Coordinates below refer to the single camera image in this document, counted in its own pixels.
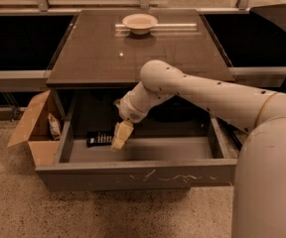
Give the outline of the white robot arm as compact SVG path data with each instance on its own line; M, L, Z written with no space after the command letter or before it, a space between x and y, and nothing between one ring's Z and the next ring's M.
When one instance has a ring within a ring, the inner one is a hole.
M286 93L181 72L150 60L119 100L121 149L150 109L180 96L248 134L235 169L231 238L286 238Z

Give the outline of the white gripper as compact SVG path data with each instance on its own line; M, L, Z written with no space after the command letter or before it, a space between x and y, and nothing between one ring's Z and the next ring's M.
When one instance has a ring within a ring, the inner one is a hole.
M139 111L133 106L128 98L116 99L113 104L117 107L122 122L117 122L114 135L111 142L111 150L121 150L134 129L132 123L139 123L145 117L146 113Z

